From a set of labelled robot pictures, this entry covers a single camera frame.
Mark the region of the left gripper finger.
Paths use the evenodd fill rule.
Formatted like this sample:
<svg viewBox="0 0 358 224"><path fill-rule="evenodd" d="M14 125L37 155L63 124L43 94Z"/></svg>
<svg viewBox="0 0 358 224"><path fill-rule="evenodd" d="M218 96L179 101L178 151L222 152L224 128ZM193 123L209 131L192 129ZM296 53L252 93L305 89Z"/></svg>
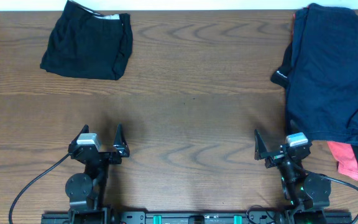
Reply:
<svg viewBox="0 0 358 224"><path fill-rule="evenodd" d="M89 133L89 126L87 124L85 124L83 126L83 128L81 129L80 133L78 134L78 136L80 136L81 134L84 134L84 133Z"/></svg>
<svg viewBox="0 0 358 224"><path fill-rule="evenodd" d="M121 123L119 123L117 126L113 146L116 148L116 151L120 156L129 155L129 146L127 145L126 139L124 137L124 131Z"/></svg>

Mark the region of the navy blue shorts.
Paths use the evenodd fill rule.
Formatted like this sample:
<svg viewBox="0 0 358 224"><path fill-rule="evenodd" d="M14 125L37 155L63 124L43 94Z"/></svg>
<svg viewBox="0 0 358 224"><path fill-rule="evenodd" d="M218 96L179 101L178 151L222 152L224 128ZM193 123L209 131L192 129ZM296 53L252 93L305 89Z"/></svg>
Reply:
<svg viewBox="0 0 358 224"><path fill-rule="evenodd" d="M296 12L287 116L309 139L358 145L358 15L310 4Z"/></svg>

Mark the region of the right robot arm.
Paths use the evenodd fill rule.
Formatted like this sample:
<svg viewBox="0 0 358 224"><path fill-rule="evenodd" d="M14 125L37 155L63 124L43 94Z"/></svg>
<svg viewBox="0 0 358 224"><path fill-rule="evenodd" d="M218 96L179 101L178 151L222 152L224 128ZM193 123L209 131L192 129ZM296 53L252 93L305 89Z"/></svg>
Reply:
<svg viewBox="0 0 358 224"><path fill-rule="evenodd" d="M303 168L312 143L304 133L288 135L285 144L269 151L258 130L254 131L254 159L265 161L266 168L276 167L281 175L283 194L290 206L272 217L274 223L326 223L324 209L329 206L331 181Z"/></svg>

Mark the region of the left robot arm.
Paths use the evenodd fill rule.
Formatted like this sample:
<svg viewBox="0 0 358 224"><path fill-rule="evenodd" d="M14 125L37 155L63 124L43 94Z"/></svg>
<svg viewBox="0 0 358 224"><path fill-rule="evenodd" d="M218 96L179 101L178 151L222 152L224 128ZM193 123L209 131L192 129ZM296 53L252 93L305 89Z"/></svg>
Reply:
<svg viewBox="0 0 358 224"><path fill-rule="evenodd" d="M101 152L101 141L84 125L68 147L68 155L85 165L85 171L71 176L65 185L70 199L70 223L120 223L117 212L105 205L104 193L110 165L119 165L123 157L130 156L122 125L117 126L111 151Z"/></svg>

